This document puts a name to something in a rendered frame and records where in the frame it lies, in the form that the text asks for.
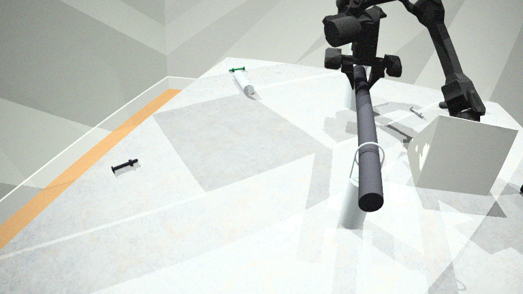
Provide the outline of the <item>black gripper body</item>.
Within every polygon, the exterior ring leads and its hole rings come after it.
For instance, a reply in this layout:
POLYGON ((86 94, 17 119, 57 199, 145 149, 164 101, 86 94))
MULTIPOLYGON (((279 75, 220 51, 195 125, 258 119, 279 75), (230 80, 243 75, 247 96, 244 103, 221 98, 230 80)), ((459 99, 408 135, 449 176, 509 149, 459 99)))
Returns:
POLYGON ((384 58, 376 57, 378 39, 373 42, 358 40, 353 42, 352 55, 341 54, 342 48, 327 48, 325 51, 324 66, 326 69, 341 68, 352 70, 353 65, 374 67, 375 72, 383 73, 385 68, 388 76, 399 78, 402 73, 400 58, 395 55, 385 54, 384 58))

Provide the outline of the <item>dark grey bolt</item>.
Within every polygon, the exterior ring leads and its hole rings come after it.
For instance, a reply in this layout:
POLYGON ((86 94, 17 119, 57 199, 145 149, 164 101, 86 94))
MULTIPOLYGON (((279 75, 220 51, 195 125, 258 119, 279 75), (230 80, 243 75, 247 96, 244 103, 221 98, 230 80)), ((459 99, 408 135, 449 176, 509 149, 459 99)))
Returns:
POLYGON ((126 167, 126 166, 128 166, 128 165, 133 166, 133 164, 134 164, 135 162, 138 162, 138 159, 134 159, 134 160, 129 159, 129 162, 123 163, 123 164, 121 164, 121 165, 117 165, 116 167, 113 167, 113 166, 112 166, 111 168, 112 168, 112 171, 114 172, 115 170, 120 169, 120 168, 122 168, 122 167, 126 167))

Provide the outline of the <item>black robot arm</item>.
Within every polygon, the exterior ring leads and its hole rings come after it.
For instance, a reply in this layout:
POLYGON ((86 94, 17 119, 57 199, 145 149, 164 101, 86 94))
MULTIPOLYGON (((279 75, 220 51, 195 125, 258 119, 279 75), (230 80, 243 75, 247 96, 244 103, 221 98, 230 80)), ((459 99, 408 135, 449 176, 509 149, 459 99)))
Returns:
MULTIPOLYGON (((336 48, 359 39, 373 42, 378 39, 380 19, 387 17, 377 5, 396 0, 336 0, 338 14, 325 16, 326 41, 336 48), (368 7, 372 8, 366 10, 368 7)), ((463 73, 458 56, 444 23, 445 9, 441 0, 409 0, 402 2, 407 11, 417 16, 428 28, 445 74, 445 85, 441 87, 449 116, 480 123, 486 107, 478 95, 473 82, 463 73), (466 110, 471 108, 469 110, 466 110), (465 110, 464 112, 461 112, 465 110)))

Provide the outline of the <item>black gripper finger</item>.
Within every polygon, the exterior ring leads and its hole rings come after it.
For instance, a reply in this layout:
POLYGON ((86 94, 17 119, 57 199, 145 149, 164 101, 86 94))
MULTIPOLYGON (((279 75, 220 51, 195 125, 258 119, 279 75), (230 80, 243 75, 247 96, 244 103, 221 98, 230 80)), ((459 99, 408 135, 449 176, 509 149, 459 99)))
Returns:
POLYGON ((353 73, 353 66, 352 66, 352 70, 342 70, 342 66, 341 66, 341 72, 342 73, 345 73, 345 75, 347 76, 349 82, 350 82, 350 85, 351 85, 351 88, 352 90, 354 90, 354 73, 353 73))
POLYGON ((378 79, 384 78, 384 77, 385 77, 385 73, 384 72, 383 73, 377 73, 377 72, 375 72, 374 67, 371 67, 370 75, 369 75, 369 79, 368 79, 368 88, 369 88, 369 90, 372 88, 374 83, 378 81, 378 79))

